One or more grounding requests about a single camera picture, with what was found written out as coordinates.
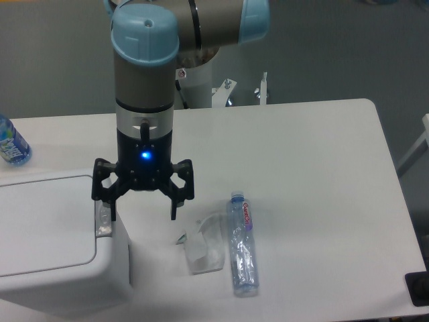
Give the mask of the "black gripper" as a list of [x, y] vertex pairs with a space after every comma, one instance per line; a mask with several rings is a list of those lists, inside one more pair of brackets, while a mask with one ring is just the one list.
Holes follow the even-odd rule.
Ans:
[[[130, 111], [116, 108], [118, 162], [97, 158], [93, 166], [91, 198], [110, 208], [111, 221], [117, 219], [116, 201], [128, 190], [159, 189], [171, 200], [170, 218], [176, 220], [177, 208], [194, 198], [194, 171], [191, 159], [171, 162], [174, 108], [164, 111]], [[109, 187], [103, 182], [111, 174], [117, 180]], [[171, 177], [183, 181], [178, 187]]]

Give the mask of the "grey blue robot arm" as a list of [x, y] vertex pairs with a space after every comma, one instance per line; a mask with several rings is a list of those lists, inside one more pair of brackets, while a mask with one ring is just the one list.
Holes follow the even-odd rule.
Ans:
[[118, 160], [95, 160], [92, 198], [116, 219], [128, 191], [161, 191], [176, 211], [194, 198], [192, 162], [172, 163], [178, 56], [262, 39], [267, 1], [107, 1]]

